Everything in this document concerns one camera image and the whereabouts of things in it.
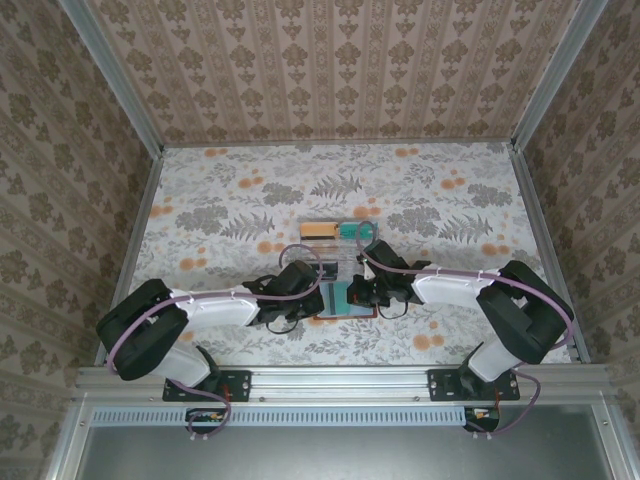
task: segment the gray leaf pattern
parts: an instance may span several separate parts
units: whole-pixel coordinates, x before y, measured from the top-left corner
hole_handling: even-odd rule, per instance
[[[260,217],[252,212],[250,216],[238,215],[222,230],[221,234],[225,237],[247,241],[249,238],[255,240],[261,233],[269,233],[274,228],[276,227],[273,224],[273,217],[267,217],[266,213]]]
[[[315,219],[375,220],[409,263],[487,270],[517,258],[542,273],[517,192],[504,144],[167,149],[132,288],[162,278],[215,290],[278,273],[279,252]],[[17,260],[8,268],[22,275]],[[402,309],[393,304],[385,315]],[[273,330],[289,326],[278,320]],[[401,320],[305,319],[279,337],[226,326],[184,340],[222,365],[403,365],[459,363],[489,333],[479,312],[422,305]],[[60,368],[51,355],[33,360],[41,372]],[[566,350],[548,360],[567,361]]]
[[[267,193],[264,197],[264,203],[272,207],[279,203],[285,205],[293,205],[300,203],[304,198],[304,194],[300,190],[294,190],[288,185],[281,183],[267,183],[262,189],[262,193]]]
[[[456,242],[462,242],[464,240],[468,244],[472,239],[475,243],[478,243],[478,239],[482,235],[488,235],[489,232],[493,232],[493,228],[491,228],[486,218],[482,220],[480,215],[478,215],[477,218],[470,217],[469,215],[465,215],[464,217],[466,220],[452,215],[438,236],[448,240],[455,240]]]
[[[487,187],[486,185],[472,184],[469,185],[468,193],[474,194],[471,202],[479,207],[488,207],[494,205],[501,207],[503,205],[511,205],[511,194],[508,192],[500,192],[495,187]]]
[[[433,220],[440,220],[440,212],[433,207],[406,208],[402,214],[389,215],[389,227],[402,233],[419,233],[431,237],[438,233]]]
[[[193,212],[183,212],[176,218],[176,227],[182,227],[187,231],[202,230],[203,233],[211,235],[218,233],[222,228],[221,219],[227,218],[225,207],[210,205],[208,207],[197,207]]]
[[[360,180],[358,178],[354,180],[353,175],[349,175],[349,178],[337,175],[337,178],[327,177],[318,182],[311,190],[311,195],[335,198],[336,200],[342,197],[342,200],[345,200],[349,193],[357,192],[360,188],[362,188]]]

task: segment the black mounting bracket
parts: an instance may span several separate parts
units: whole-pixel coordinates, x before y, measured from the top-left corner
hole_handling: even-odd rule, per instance
[[[248,402],[251,394],[250,370],[221,370],[218,382],[213,392],[230,402]],[[211,402],[212,400],[202,395],[187,393],[167,380],[164,383],[162,400],[165,402]]]
[[[427,378],[432,402],[520,400],[518,381],[511,371],[504,372],[494,382],[484,383],[474,395],[463,388],[457,368],[427,370]]]

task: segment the teal object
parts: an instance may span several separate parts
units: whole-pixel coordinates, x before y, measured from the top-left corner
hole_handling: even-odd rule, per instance
[[[340,224],[340,238],[347,240],[355,240],[356,229],[360,225],[357,222],[345,222]],[[378,223],[374,223],[376,230],[378,229]],[[360,229],[360,238],[363,240],[371,240],[373,238],[373,230],[371,225],[363,225]]]
[[[323,282],[320,294],[324,301],[324,310],[318,318],[364,317],[373,315],[373,308],[358,307],[347,303],[348,282]]]

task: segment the perforated metal strip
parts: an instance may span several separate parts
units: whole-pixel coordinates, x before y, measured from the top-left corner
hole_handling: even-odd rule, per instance
[[[99,407],[92,427],[185,426],[185,407]],[[229,426],[455,426],[463,407],[234,407]],[[211,423],[194,422],[198,425]]]

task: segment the green object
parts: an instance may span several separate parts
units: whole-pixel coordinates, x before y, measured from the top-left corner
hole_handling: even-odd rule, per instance
[[[340,238],[345,238],[348,240],[355,240],[356,238],[356,230],[358,228],[359,223],[356,222],[345,222],[340,224]],[[371,225],[363,225],[360,229],[360,238],[363,240],[370,240],[373,238],[373,230]]]
[[[324,301],[321,318],[342,317],[349,313],[351,305],[347,303],[347,282],[326,282],[320,284],[320,293]]]

